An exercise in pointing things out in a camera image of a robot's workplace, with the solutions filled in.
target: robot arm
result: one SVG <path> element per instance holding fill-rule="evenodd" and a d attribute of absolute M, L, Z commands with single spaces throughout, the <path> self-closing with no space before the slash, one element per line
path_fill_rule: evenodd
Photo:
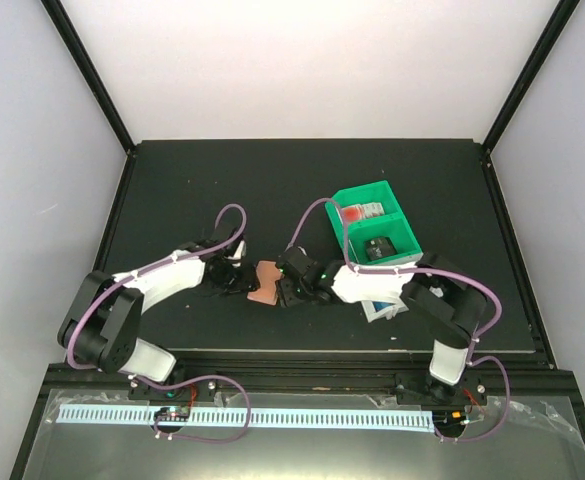
<path fill-rule="evenodd" d="M 430 375 L 447 386 L 459 383 L 472 333 L 486 310 L 485 296 L 467 284 L 423 273 L 399 274 L 410 267 L 459 272 L 435 254 L 397 266 L 397 274 L 357 273 L 344 262 L 323 268 L 299 247 L 288 249 L 277 263 L 285 277 L 278 292 L 283 306 L 301 301 L 355 303 L 364 300 L 405 305 L 434 337 Z"/>
<path fill-rule="evenodd" d="M 132 277 L 89 318 L 77 337 L 74 355 L 106 373 L 122 372 L 157 382 L 165 381 L 176 359 L 168 351 L 138 338 L 141 316 L 169 296 L 200 285 L 206 277 L 214 286 L 223 288 L 225 293 L 256 289 L 258 282 L 254 268 L 241 265 L 245 242 L 240 238 L 218 252 L 183 258 L 190 252 L 218 245 L 235 231 L 221 222 L 212 237 L 182 246 L 172 253 L 171 262 L 166 259 L 165 265 L 147 273 L 90 273 L 58 332 L 59 344 L 68 348 L 79 319 L 103 291 L 116 282 Z"/>

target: white plastic casing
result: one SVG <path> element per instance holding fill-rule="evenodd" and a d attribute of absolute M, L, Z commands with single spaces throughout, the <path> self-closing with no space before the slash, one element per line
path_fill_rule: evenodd
<path fill-rule="evenodd" d="M 188 253 L 185 250 L 176 250 L 173 253 L 174 261 L 169 265 L 137 277 L 137 272 L 122 272 L 113 275 L 115 281 L 122 280 L 130 275 L 136 277 L 126 283 L 126 288 L 137 288 L 144 295 L 143 314 L 149 308 L 167 297 L 186 288 L 196 287 L 203 280 L 205 263 L 198 257 L 178 260 L 178 257 Z M 122 373 L 141 375 L 163 382 L 174 368 L 176 358 L 170 352 L 163 350 L 145 340 L 137 338 L 136 347 L 127 363 L 119 370 Z"/>
<path fill-rule="evenodd" d="M 448 385 L 456 385 L 465 370 L 467 356 L 467 348 L 452 348 L 435 340 L 430 375 Z"/>
<path fill-rule="evenodd" d="M 400 271 L 401 268 L 410 267 L 414 267 L 414 262 L 406 263 L 396 268 Z M 332 290 L 346 303 L 367 300 L 405 306 L 401 301 L 401 291 L 405 284 L 412 280 L 413 275 L 412 273 L 359 274 L 344 265 L 334 276 Z"/>
<path fill-rule="evenodd" d="M 188 253 L 185 250 L 176 250 L 173 258 Z M 176 292 L 186 288 L 196 287 L 203 280 L 205 273 L 205 262 L 199 257 L 192 257 L 186 260 L 174 261 L 165 267 L 158 268 L 152 272 L 137 277 L 137 271 L 117 273 L 113 275 L 115 281 L 122 280 L 130 275 L 137 277 L 125 284 L 126 288 L 137 288 L 143 293 L 143 309 L 141 313 L 165 300 Z"/>

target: black object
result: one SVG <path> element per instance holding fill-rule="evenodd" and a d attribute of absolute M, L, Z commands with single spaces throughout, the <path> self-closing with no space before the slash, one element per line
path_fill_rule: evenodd
<path fill-rule="evenodd" d="M 168 378 L 165 380 L 164 383 L 166 385 L 176 385 L 178 383 L 184 382 L 185 380 L 189 380 L 189 379 L 190 379 L 190 376 L 188 375 L 187 365 L 183 361 L 177 361 L 176 364 L 174 365 L 174 368 L 172 368 L 170 375 L 168 375 Z M 164 400 L 168 400 L 168 401 L 174 401 L 174 400 L 181 399 L 186 392 L 189 393 L 188 398 L 190 398 L 190 399 L 192 398 L 192 395 L 194 395 L 194 393 L 190 387 L 181 387 L 177 390 L 165 391 L 165 390 L 154 390 L 149 385 L 147 385 L 145 383 L 138 384 L 138 386 L 136 388 L 133 388 L 132 390 L 143 389 L 143 388 L 151 390 L 153 392 L 156 392 L 157 395 L 162 397 Z"/>
<path fill-rule="evenodd" d="M 279 304 L 282 307 L 292 307 L 304 302 L 341 303 L 331 291 L 334 275 L 343 265 L 343 262 L 336 263 L 337 268 L 331 266 L 326 269 L 308 257 L 300 247 L 287 249 L 276 262 L 276 267 L 284 275 L 276 282 Z"/>
<path fill-rule="evenodd" d="M 462 273 L 451 262 L 433 253 L 423 255 L 417 266 Z M 435 340 L 457 349 L 470 345 L 471 333 L 483 319 L 487 306 L 485 296 L 474 287 L 423 273 L 414 274 L 403 287 L 401 300 L 427 324 Z"/>
<path fill-rule="evenodd" d="M 388 237 L 377 237 L 364 242 L 365 255 L 373 262 L 396 255 L 396 248 Z"/>
<path fill-rule="evenodd" d="M 461 414 L 459 417 L 455 417 L 455 413 L 459 412 L 436 412 L 432 418 L 432 423 L 437 430 L 448 438 L 458 438 L 465 431 L 467 416 Z"/>
<path fill-rule="evenodd" d="M 85 311 L 113 283 L 110 275 L 99 271 L 85 278 L 57 334 L 62 347 L 68 347 Z M 134 352 L 142 307 L 143 294 L 136 288 L 115 291 L 81 330 L 74 348 L 75 356 L 105 373 L 120 370 Z"/>
<path fill-rule="evenodd" d="M 209 238 L 198 242 L 188 242 L 181 245 L 179 249 L 200 252 L 226 241 L 236 231 L 236 226 L 221 220 Z M 228 258 L 236 252 L 242 240 L 243 235 L 227 247 L 201 256 L 201 259 L 206 262 L 204 280 L 213 288 L 220 289 L 223 295 L 253 292 L 259 288 L 254 265 L 244 262 L 243 259 Z"/>
<path fill-rule="evenodd" d="M 532 53 L 523 66 L 523 70 L 521 70 L 488 135 L 483 141 L 483 148 L 486 152 L 490 153 L 496 147 L 501 135 L 505 132 L 523 97 L 525 97 L 530 85 L 532 85 L 536 74 L 541 70 L 545 59 L 552 51 L 554 44 L 559 39 L 563 28 L 572 17 L 578 4 L 579 0 L 560 0 L 554 9 L 550 20 L 548 20 L 543 29 L 543 33 L 537 40 Z"/>
<path fill-rule="evenodd" d="M 163 407 L 154 412 L 154 423 L 160 422 L 187 422 L 190 418 L 188 407 Z M 181 425 L 157 425 L 156 429 L 163 433 L 176 433 L 183 428 Z"/>
<path fill-rule="evenodd" d="M 402 372 L 395 376 L 396 399 L 402 404 L 449 406 L 460 408 L 471 405 L 470 399 L 463 393 L 465 389 L 476 392 L 481 384 L 481 373 L 466 370 L 458 385 L 452 387 L 432 377 L 429 372 Z M 486 397 L 476 393 L 476 400 L 485 405 Z"/>
<path fill-rule="evenodd" d="M 54 26 L 65 42 L 65 46 L 83 74 L 83 78 L 90 87 L 90 91 L 94 94 L 94 98 L 99 103 L 101 110 L 103 110 L 105 118 L 110 122 L 110 126 L 119 139 L 123 150 L 129 154 L 135 148 L 134 141 L 130 137 L 65 8 L 63 8 L 59 0 L 41 0 L 41 3 L 47 10 L 52 22 L 54 22 Z"/>

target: cable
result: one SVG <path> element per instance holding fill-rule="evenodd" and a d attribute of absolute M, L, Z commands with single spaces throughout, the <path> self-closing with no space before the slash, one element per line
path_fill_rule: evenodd
<path fill-rule="evenodd" d="M 201 377 L 195 377 L 195 378 L 192 378 L 190 380 L 186 380 L 184 382 L 177 383 L 175 385 L 160 385 L 160 384 L 153 382 L 152 380 L 145 378 L 145 377 L 137 377 L 137 379 L 140 382 L 145 383 L 149 387 L 154 388 L 156 390 L 161 390 L 161 391 L 176 390 L 179 388 L 187 387 L 189 385 L 194 385 L 194 384 L 199 383 L 199 382 L 216 380 L 216 381 L 226 382 L 226 383 L 233 385 L 234 387 L 237 388 L 237 390 L 239 390 L 239 392 L 241 392 L 241 395 L 243 395 L 243 398 L 245 399 L 245 408 L 246 408 L 245 422 L 243 423 L 243 426 L 241 427 L 241 429 L 236 434 L 234 434 L 230 437 L 217 439 L 217 438 L 206 438 L 206 437 L 199 437 L 196 435 L 183 435 L 183 434 L 176 434 L 176 433 L 166 434 L 164 432 L 159 431 L 159 421 L 161 420 L 161 418 L 159 417 L 154 422 L 154 433 L 157 435 L 157 438 L 159 438 L 161 436 L 165 436 L 168 438 L 178 438 L 178 439 L 182 439 L 182 440 L 192 440 L 195 442 L 208 443 L 208 444 L 213 444 L 213 445 L 221 445 L 221 444 L 225 444 L 225 443 L 231 443 L 231 442 L 234 442 L 236 440 L 239 440 L 240 438 L 243 438 L 248 431 L 248 427 L 250 425 L 250 419 L 252 417 L 252 404 L 250 403 L 250 397 L 248 396 L 248 393 L 245 391 L 245 388 L 243 388 L 243 386 L 239 382 L 237 382 L 236 380 L 233 380 L 229 377 L 225 377 L 223 375 L 203 375 Z"/>
<path fill-rule="evenodd" d="M 188 408 L 192 408 L 194 406 L 194 401 L 196 400 L 198 393 L 199 389 L 196 388 L 196 385 L 190 385 L 190 403 L 188 404 Z"/>
<path fill-rule="evenodd" d="M 232 243 L 234 243 L 234 241 L 237 240 L 243 234 L 243 231 L 245 230 L 245 225 L 247 223 L 247 214 L 245 213 L 245 209 L 241 205 L 238 205 L 236 203 L 230 203 L 230 204 L 226 205 L 225 207 L 223 207 L 216 217 L 215 226 L 218 225 L 223 214 L 225 214 L 225 212 L 227 210 L 229 210 L 230 208 L 237 209 L 241 213 L 241 216 L 242 216 L 241 226 L 235 232 L 235 234 L 232 235 L 232 237 L 230 237 L 228 240 L 225 240 L 225 241 L 219 243 L 218 245 L 215 245 L 214 247 L 206 248 L 206 249 L 201 250 L 199 252 L 188 252 L 185 255 L 181 255 L 180 257 L 178 257 L 176 259 L 176 261 L 182 262 L 183 260 L 187 260 L 188 258 L 199 257 L 202 255 L 206 255 L 208 253 L 213 253 L 213 252 L 216 252 L 217 250 L 221 250 L 222 248 L 225 248 L 228 245 L 231 245 Z M 149 265 L 141 267 L 137 270 L 137 272 L 138 272 L 137 277 L 141 277 L 145 274 L 148 274 L 150 272 L 158 270 L 159 268 L 165 267 L 167 265 L 171 265 L 174 261 L 175 260 L 172 258 L 172 256 L 168 256 L 168 257 L 165 257 L 165 258 L 158 260 L 154 263 L 151 263 Z M 92 302 L 92 304 L 88 307 L 88 309 L 85 311 L 85 313 L 83 314 L 83 316 L 81 317 L 81 319 L 77 323 L 77 326 L 74 329 L 74 332 L 72 332 L 72 335 L 70 336 L 70 341 L 68 342 L 67 361 L 68 361 L 68 364 L 72 368 L 75 368 L 77 370 L 85 370 L 85 369 L 94 368 L 94 366 L 92 366 L 92 365 L 77 363 L 76 359 L 74 358 L 74 347 L 76 346 L 77 338 L 79 338 L 79 335 L 80 335 L 81 331 L 83 330 L 83 327 L 88 322 L 90 317 L 94 314 L 94 312 L 96 312 L 97 309 L 101 306 L 101 304 L 108 297 L 110 297 L 110 295 L 112 295 L 116 290 L 118 290 L 120 287 L 122 287 L 123 285 L 125 285 L 126 283 L 128 283 L 132 280 L 134 280 L 134 276 L 129 275 L 129 276 L 125 277 L 124 279 L 119 280 L 118 282 L 112 284 L 103 293 L 101 293 L 101 295 L 99 295 L 94 300 L 94 302 Z"/>
<path fill-rule="evenodd" d="M 359 265 L 359 264 L 355 264 L 350 260 L 350 254 L 349 254 L 349 234 L 348 234 L 348 228 L 349 228 L 349 222 L 346 221 L 345 219 L 345 215 L 343 215 L 343 210 L 341 209 L 341 206 L 332 198 L 319 198 L 318 200 L 315 200 L 314 202 L 312 202 L 312 204 L 305 210 L 305 212 L 303 213 L 303 216 L 301 217 L 301 220 L 299 221 L 296 229 L 294 230 L 294 234 L 292 235 L 292 238 L 290 239 L 290 242 L 288 243 L 287 248 L 291 248 L 294 246 L 294 243 L 296 242 L 297 237 L 299 236 L 299 233 L 301 232 L 301 228 L 303 228 L 303 225 L 305 224 L 305 221 L 307 220 L 308 216 L 310 215 L 310 212 L 312 212 L 312 210 L 314 210 L 318 205 L 321 205 L 323 203 L 331 203 L 332 205 L 334 205 L 334 207 L 337 210 L 337 213 L 339 214 L 339 217 L 341 218 L 341 222 L 343 224 L 343 258 L 345 259 L 345 263 L 346 265 L 353 270 L 354 272 L 358 272 L 358 273 L 367 273 L 367 274 L 382 274 L 382 275 L 388 275 L 388 274 L 404 274 L 404 273 L 425 273 L 425 274 L 431 274 L 431 275 L 438 275 L 441 277 L 446 277 L 446 278 L 450 278 L 453 280 L 459 280 L 463 283 L 466 283 L 474 288 L 476 288 L 477 290 L 479 290 L 481 293 L 483 293 L 486 297 L 488 297 L 492 303 L 494 304 L 494 315 L 492 316 L 492 318 L 482 327 L 477 328 L 476 331 L 474 332 L 474 334 L 472 335 L 472 342 L 470 344 L 470 348 L 468 349 L 468 359 L 472 357 L 472 353 L 474 352 L 474 345 L 475 343 L 477 343 L 478 339 L 481 337 L 481 335 L 483 335 L 485 332 L 487 332 L 488 330 L 490 330 L 501 318 L 501 314 L 503 312 L 503 306 L 501 305 L 501 301 L 499 300 L 499 297 L 496 296 L 496 294 L 490 290 L 486 285 L 482 284 L 481 282 L 478 282 L 477 280 L 474 280 L 473 278 L 470 278 L 466 275 L 462 275 L 460 273 L 455 273 L 455 272 L 448 272 L 447 270 L 440 270 L 438 268 L 424 268 L 424 267 L 411 267 L 411 268 L 399 268 L 399 267 L 387 267 L 387 266 L 379 266 L 379 267 L 365 267 L 363 265 Z"/>
<path fill-rule="evenodd" d="M 505 424 L 505 421 L 508 418 L 508 412 L 510 411 L 510 378 L 508 377 L 508 372 L 505 370 L 505 367 L 501 363 L 501 360 L 499 360 L 498 358 L 496 358 L 492 355 L 486 355 L 484 357 L 481 357 L 478 360 L 476 360 L 475 362 L 472 362 L 470 364 L 470 366 L 476 367 L 477 365 L 481 365 L 484 362 L 496 363 L 496 366 L 499 367 L 499 370 L 501 370 L 501 374 L 503 375 L 503 383 L 505 385 L 505 406 L 503 407 L 503 414 L 501 415 L 501 418 L 499 419 L 497 424 L 494 425 L 490 430 L 488 430 L 485 433 L 482 433 L 481 435 L 477 435 L 476 437 L 471 437 L 471 438 L 446 437 L 436 427 L 434 427 L 434 434 L 437 437 L 439 437 L 439 439 L 441 439 L 442 442 L 454 442 L 454 443 L 478 442 L 479 440 L 485 440 L 486 438 L 491 437 Z"/>
<path fill-rule="evenodd" d="M 485 410 L 483 409 L 481 404 L 476 401 L 476 399 L 474 398 L 474 395 L 472 395 L 472 393 L 470 393 L 470 391 L 467 388 L 463 389 L 463 393 L 465 393 L 465 396 L 470 399 L 470 402 L 472 403 L 472 405 L 476 405 L 477 407 L 479 407 L 479 410 L 481 411 L 481 413 L 485 413 Z"/>

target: black metal frame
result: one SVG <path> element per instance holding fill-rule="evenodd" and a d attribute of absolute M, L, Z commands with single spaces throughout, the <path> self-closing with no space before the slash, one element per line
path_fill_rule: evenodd
<path fill-rule="evenodd" d="M 126 165 L 116 192 L 110 216 L 94 264 L 95 269 L 105 265 L 112 238 L 116 230 L 121 208 L 125 199 L 132 171 L 135 166 L 135 145 L 130 137 L 112 99 L 101 81 L 96 68 L 89 58 L 70 18 L 60 0 L 41 0 L 50 18 L 57 27 L 63 41 L 76 61 L 97 102 L 116 133 L 122 147 L 127 152 Z M 492 167 L 490 154 L 508 123 L 521 103 L 536 74 L 549 55 L 556 40 L 574 12 L 579 0 L 560 0 L 548 21 L 541 37 L 528 58 L 521 74 L 513 86 L 506 102 L 497 116 L 490 132 L 481 146 L 481 165 L 490 192 L 493 207 L 503 240 L 515 274 L 519 293 L 523 300 L 530 330 L 537 347 L 536 354 L 506 354 L 500 358 L 506 364 L 513 395 L 568 396 L 572 402 L 579 429 L 585 441 L 585 406 L 574 375 L 571 372 L 556 370 L 550 343 L 543 326 L 538 306 L 532 291 L 525 264 L 519 249 L 507 207 L 501 193 L 498 179 Z M 333 391 L 389 392 L 396 388 L 395 375 L 415 370 L 427 369 L 429 355 L 412 354 L 388 359 L 374 355 L 365 359 L 353 360 L 352 357 L 334 355 L 317 357 L 320 362 L 312 362 L 308 357 L 300 358 L 285 354 L 249 353 L 177 353 L 180 359 L 191 365 L 193 375 L 209 373 L 226 374 L 244 383 L 248 389 L 272 388 L 278 391 L 311 390 L 312 387 L 325 386 L 326 381 Z M 498 370 L 481 368 L 482 382 L 490 392 L 503 391 L 503 380 Z M 261 380 L 255 384 L 255 374 Z M 128 390 L 127 380 L 122 375 L 106 375 L 95 371 L 72 370 L 64 364 L 53 364 L 48 368 L 39 396 L 37 397 L 30 422 L 25 432 L 11 478 L 21 478 L 27 464 L 39 422 L 53 389 L 102 389 Z"/>
<path fill-rule="evenodd" d="M 313 392 L 315 388 L 330 388 L 331 393 L 394 394 L 397 391 L 396 376 L 420 373 L 426 365 L 397 367 L 387 364 L 374 370 L 357 364 L 297 365 L 280 362 L 201 361 L 188 363 L 193 376 L 222 374 L 235 378 L 249 391 Z M 481 384 L 491 395 L 503 395 L 503 378 L 494 368 L 477 368 Z M 509 372 L 512 395 L 568 397 L 574 410 L 578 428 L 585 441 L 585 406 L 572 372 L 561 370 L 511 369 Z M 50 392 L 65 390 L 129 391 L 130 385 L 122 375 L 106 375 L 90 370 L 73 370 L 65 364 L 50 365 L 36 400 L 34 411 L 21 443 L 10 478 L 22 478 L 36 432 L 43 416 Z"/>
<path fill-rule="evenodd" d="M 96 71 L 96 67 L 92 63 L 90 55 L 88 55 L 87 50 L 83 46 L 83 42 L 74 29 L 74 25 L 72 25 L 72 21 L 65 8 L 63 8 L 62 3 L 59 0 L 41 0 L 41 3 L 48 11 L 48 15 L 52 19 L 52 22 L 54 22 L 54 26 L 59 31 L 79 70 L 81 70 L 83 78 L 85 78 L 94 98 L 96 98 L 101 110 L 103 110 L 103 114 L 108 122 L 110 122 L 110 126 L 114 130 L 119 142 L 121 142 L 123 150 L 127 153 L 133 151 L 135 147 L 134 141 L 128 133 L 119 112 L 114 106 L 114 102 L 110 98 L 110 94 L 101 81 L 101 77 Z"/>

